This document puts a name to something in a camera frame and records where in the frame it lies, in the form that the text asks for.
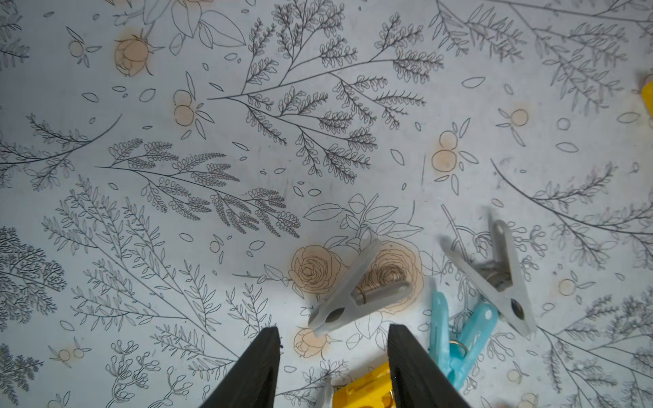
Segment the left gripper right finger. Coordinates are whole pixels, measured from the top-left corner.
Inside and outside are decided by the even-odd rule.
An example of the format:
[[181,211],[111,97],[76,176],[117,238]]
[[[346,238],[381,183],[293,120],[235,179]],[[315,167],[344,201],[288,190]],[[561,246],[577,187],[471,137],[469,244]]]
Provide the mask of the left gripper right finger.
[[470,408],[406,326],[389,326],[387,354],[397,407]]

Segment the teal clothespin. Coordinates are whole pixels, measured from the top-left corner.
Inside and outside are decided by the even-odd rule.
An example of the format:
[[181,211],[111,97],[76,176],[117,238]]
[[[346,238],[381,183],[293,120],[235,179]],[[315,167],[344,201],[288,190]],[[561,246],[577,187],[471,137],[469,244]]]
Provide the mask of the teal clothespin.
[[480,303],[459,335],[452,338],[447,299],[441,292],[432,292],[429,354],[455,389],[464,386],[497,323],[497,309]]

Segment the yellow clothespin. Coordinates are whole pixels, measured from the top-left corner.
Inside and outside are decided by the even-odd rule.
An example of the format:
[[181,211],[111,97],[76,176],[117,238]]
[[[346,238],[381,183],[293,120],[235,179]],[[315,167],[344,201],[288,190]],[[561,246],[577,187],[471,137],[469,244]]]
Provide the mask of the yellow clothespin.
[[389,363],[334,393],[333,408],[396,407]]

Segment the red clothespin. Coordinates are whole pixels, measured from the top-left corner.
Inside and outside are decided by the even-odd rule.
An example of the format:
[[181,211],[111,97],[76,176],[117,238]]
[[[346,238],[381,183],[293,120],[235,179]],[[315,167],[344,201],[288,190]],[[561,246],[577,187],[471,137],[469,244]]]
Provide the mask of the red clothespin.
[[644,106],[646,107],[646,110],[650,116],[650,118],[653,118],[653,80],[652,76],[648,76],[646,80],[644,80],[644,85],[642,86],[640,90],[640,95],[641,99],[644,103]]

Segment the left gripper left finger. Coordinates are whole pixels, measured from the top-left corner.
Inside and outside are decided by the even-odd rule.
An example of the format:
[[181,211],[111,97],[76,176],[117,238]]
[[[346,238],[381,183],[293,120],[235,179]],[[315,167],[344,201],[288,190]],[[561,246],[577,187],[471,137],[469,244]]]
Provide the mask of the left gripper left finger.
[[201,408],[273,407],[281,348],[278,328],[262,329]]

